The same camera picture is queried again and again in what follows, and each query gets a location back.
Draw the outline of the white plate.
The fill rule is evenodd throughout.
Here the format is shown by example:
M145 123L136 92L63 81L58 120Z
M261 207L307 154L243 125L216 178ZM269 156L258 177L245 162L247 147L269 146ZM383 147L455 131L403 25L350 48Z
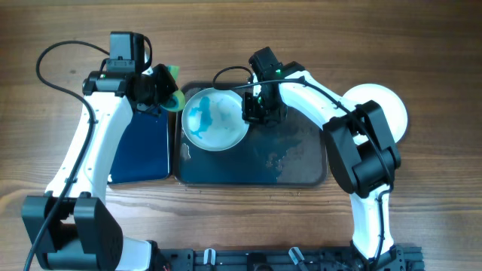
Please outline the white plate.
M205 151L234 147L249 131L249 125L242 119L242 101L232 90L207 88L195 93L182 112L184 134Z
M407 109L392 90L379 84L360 84L344 93L343 98L357 104L375 101L385 114L395 143L403 138L408 126Z

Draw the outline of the green yellow sponge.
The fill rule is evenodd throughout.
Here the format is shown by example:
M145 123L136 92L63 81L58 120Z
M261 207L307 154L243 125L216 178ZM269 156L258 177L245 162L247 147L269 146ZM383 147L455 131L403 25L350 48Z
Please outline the green yellow sponge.
M176 65L168 65L166 68L172 76L174 83L176 83L180 68ZM177 88L176 91L161 104L161 107L167 111L179 112L185 108L185 104L185 95L179 88Z

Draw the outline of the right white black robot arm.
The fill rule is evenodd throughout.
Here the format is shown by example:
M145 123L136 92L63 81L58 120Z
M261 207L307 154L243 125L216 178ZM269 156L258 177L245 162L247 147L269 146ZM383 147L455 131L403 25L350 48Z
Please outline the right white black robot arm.
M352 244L375 263L394 244L389 235L388 199L401 165L396 140L382 106L351 102L317 82L299 63L282 64L269 47L249 58L253 89L243 96L242 118L267 125L294 108L317 125L335 181L350 195L355 231Z

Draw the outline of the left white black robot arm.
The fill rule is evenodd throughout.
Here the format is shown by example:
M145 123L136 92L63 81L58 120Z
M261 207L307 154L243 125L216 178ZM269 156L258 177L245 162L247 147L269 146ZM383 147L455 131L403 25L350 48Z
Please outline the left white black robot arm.
M66 157L40 196L28 196L22 219L32 246L25 268L169 270L154 241L126 237L105 206L108 176L125 129L140 105L177 112L185 97L170 70L152 65L149 38L112 32L98 70L77 95L82 115Z

